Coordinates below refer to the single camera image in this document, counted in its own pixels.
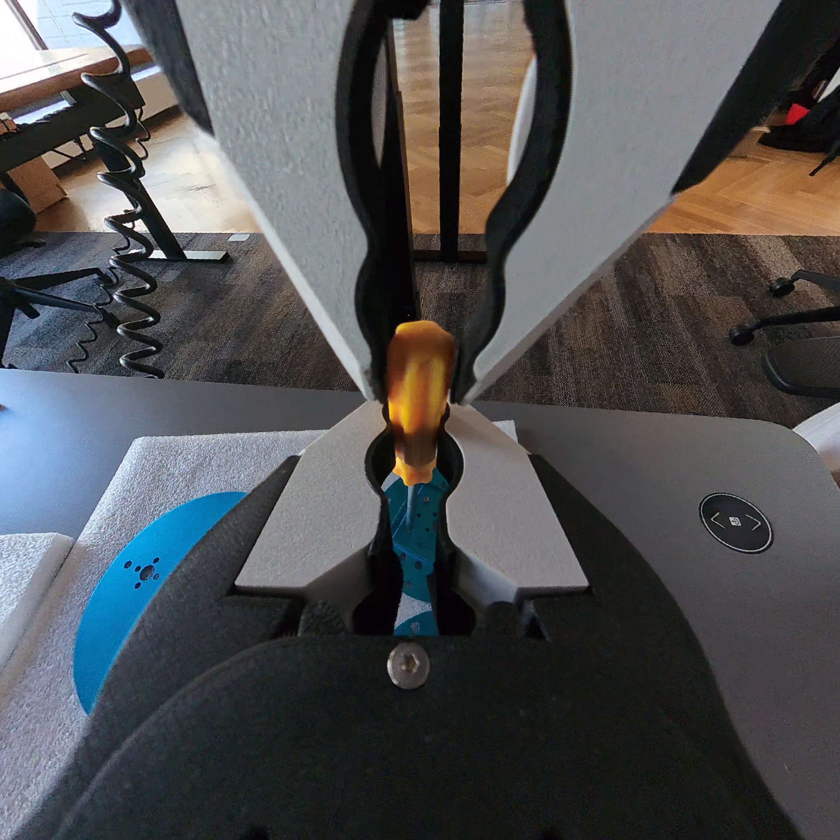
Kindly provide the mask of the blue metal bracket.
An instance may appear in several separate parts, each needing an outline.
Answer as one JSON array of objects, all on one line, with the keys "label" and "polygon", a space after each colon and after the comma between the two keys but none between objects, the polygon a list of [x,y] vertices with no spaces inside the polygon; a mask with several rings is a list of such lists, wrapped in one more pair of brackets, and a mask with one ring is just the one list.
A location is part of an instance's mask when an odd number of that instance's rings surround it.
[{"label": "blue metal bracket", "polygon": [[408,489],[403,481],[396,478],[385,493],[391,518],[392,546],[400,558],[433,563],[437,550],[438,512],[448,483],[435,471],[432,481],[418,485],[418,488],[412,523],[407,520]]}]

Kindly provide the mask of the large blue disc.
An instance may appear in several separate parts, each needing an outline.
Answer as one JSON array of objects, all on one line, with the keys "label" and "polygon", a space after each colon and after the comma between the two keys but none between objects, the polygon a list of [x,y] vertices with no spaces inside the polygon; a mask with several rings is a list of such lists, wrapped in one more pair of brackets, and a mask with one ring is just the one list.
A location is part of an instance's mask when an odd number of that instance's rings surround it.
[{"label": "large blue disc", "polygon": [[121,550],[91,593],[73,654],[77,698],[89,715],[126,638],[166,578],[245,498],[242,491],[189,500],[153,520]]}]

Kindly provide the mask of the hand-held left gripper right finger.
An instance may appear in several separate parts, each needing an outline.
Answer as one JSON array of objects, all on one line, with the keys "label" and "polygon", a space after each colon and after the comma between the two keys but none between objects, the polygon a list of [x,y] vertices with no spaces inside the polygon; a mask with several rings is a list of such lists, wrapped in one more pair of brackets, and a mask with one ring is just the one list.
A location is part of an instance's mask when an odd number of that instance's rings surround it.
[{"label": "hand-held left gripper right finger", "polygon": [[589,588],[530,455],[475,408],[448,409],[438,439],[434,618],[469,635],[486,609]]}]

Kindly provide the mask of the wooden top table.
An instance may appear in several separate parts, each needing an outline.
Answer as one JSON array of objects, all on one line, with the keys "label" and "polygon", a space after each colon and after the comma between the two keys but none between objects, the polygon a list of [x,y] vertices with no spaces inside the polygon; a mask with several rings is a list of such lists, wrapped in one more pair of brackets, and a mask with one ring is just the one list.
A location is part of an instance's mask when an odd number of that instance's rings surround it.
[{"label": "wooden top table", "polygon": [[70,105],[46,120],[26,123],[14,117],[17,131],[2,138],[2,172],[33,160],[61,145],[90,134],[91,128],[122,117],[114,100],[123,98],[132,109],[144,101],[134,84],[135,67],[152,66],[151,55],[140,45],[67,48],[37,51],[23,70],[2,77],[1,111],[12,115],[68,92]]}]

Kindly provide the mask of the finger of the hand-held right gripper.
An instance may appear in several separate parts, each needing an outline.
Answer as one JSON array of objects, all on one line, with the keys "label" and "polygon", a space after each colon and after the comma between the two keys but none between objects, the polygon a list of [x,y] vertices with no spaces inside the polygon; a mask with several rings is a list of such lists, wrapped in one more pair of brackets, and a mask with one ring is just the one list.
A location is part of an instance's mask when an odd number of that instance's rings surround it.
[{"label": "finger of the hand-held right gripper", "polygon": [[778,2],[525,2],[537,60],[518,168],[451,398],[494,382],[669,205]]},{"label": "finger of the hand-held right gripper", "polygon": [[386,348],[414,307],[406,200],[376,153],[377,61],[421,2],[178,2],[213,136],[350,377],[386,399]]}]

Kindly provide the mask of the small blue perforated disc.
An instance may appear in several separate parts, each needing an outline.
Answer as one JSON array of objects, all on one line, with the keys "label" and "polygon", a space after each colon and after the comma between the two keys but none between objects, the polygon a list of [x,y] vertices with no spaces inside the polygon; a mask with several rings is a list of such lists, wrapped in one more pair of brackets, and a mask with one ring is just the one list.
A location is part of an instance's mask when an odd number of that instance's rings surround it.
[{"label": "small blue perforated disc", "polygon": [[427,563],[415,558],[400,558],[403,572],[403,592],[423,602],[430,602],[427,578],[434,571],[434,563]]}]

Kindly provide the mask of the blue perforated plate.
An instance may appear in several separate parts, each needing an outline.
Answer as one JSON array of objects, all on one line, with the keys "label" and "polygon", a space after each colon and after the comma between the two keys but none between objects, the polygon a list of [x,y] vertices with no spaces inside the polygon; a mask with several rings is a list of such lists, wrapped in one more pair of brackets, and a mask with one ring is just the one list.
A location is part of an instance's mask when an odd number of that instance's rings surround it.
[{"label": "blue perforated plate", "polygon": [[393,631],[398,637],[434,637],[438,627],[430,602],[423,602],[403,592]]}]

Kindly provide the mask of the white foam square frame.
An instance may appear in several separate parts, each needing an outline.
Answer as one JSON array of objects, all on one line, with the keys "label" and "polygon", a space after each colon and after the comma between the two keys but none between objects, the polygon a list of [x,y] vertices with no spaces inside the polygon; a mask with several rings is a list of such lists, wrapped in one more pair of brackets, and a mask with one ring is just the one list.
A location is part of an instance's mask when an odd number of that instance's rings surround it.
[{"label": "white foam square frame", "polygon": [[1,670],[74,544],[73,538],[55,532],[1,536]]}]

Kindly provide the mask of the black and red backpack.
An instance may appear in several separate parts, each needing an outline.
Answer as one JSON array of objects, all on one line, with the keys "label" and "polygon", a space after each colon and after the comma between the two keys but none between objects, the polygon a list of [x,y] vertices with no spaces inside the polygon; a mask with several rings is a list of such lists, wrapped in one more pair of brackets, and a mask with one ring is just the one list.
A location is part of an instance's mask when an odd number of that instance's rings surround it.
[{"label": "black and red backpack", "polygon": [[839,40],[820,58],[789,97],[784,120],[761,135],[771,149],[820,154],[815,176],[839,155]]}]

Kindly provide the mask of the person's white shirt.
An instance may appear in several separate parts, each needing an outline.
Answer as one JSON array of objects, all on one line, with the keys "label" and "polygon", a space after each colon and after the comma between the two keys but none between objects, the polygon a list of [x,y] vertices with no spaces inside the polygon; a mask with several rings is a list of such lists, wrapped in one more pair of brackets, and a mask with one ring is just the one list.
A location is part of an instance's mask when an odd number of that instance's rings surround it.
[{"label": "person's white shirt", "polygon": [[839,403],[807,418],[793,428],[819,455],[839,486]]}]

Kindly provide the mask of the white foam sheet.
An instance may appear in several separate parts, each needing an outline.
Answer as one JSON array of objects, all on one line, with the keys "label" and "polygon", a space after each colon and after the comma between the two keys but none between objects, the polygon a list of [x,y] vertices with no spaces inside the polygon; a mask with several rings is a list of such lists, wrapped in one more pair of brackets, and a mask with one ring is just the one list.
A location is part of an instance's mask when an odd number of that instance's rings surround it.
[{"label": "white foam sheet", "polygon": [[2,675],[1,835],[11,837],[49,792],[87,724],[72,677],[81,615],[117,554],[175,507],[248,492],[321,429],[138,437],[35,610]]}]

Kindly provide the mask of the brown cardboard box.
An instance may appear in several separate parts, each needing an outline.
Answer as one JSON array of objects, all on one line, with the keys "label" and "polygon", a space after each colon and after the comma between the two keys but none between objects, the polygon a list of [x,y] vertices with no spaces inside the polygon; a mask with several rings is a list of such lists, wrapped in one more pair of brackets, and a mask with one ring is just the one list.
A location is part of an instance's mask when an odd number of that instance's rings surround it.
[{"label": "brown cardboard box", "polygon": [[21,164],[7,174],[36,214],[68,198],[60,179],[42,157]]}]

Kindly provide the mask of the black office chair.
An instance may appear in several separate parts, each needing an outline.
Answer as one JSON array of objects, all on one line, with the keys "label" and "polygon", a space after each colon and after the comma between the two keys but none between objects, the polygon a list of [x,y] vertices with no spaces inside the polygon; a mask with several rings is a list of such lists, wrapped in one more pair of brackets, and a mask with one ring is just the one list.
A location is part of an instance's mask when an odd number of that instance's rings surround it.
[{"label": "black office chair", "polygon": [[[1,257],[16,254],[26,248],[37,249],[45,245],[41,240],[29,236],[35,231],[36,213],[28,201],[15,190],[1,191]],[[58,287],[75,280],[92,278],[107,295],[105,302],[89,303],[68,299],[48,293],[48,289]],[[98,340],[97,326],[116,329],[120,322],[108,310],[113,302],[112,289],[115,280],[98,267],[54,271],[44,275],[29,276],[11,280],[1,277],[1,353],[5,353],[7,340],[17,312],[28,319],[40,316],[38,307],[65,309],[88,312],[93,319],[87,323],[89,335],[77,341],[80,355],[67,362],[70,370],[79,373],[79,364],[89,359],[88,345]]]},{"label": "black office chair", "polygon": [[[774,298],[790,295],[798,281],[839,292],[839,277],[798,269],[788,277],[770,283],[768,292]],[[731,344],[742,347],[751,343],[763,329],[821,323],[838,323],[839,307],[831,306],[757,318],[730,329]],[[763,368],[769,382],[778,390],[794,396],[820,397],[835,402],[839,399],[839,338],[796,339],[773,346],[763,357]]]}]

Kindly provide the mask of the round desk control panel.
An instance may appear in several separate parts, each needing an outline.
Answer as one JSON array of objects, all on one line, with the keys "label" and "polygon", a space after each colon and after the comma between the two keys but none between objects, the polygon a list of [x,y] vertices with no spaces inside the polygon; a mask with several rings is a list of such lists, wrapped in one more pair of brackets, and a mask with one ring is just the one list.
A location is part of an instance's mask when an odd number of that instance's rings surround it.
[{"label": "round desk control panel", "polygon": [[700,521],[714,537],[739,553],[762,553],[773,543],[770,521],[751,502],[730,493],[712,493],[699,505]]}]

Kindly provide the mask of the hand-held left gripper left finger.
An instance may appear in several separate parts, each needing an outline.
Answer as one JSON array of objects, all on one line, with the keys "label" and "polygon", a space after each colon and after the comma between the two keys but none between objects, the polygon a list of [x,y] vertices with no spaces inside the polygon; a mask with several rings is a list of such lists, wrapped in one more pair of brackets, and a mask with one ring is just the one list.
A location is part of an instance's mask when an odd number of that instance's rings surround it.
[{"label": "hand-held left gripper left finger", "polygon": [[307,446],[235,587],[304,604],[330,602],[357,634],[396,622],[396,556],[382,482],[392,469],[390,428],[366,402]]}]

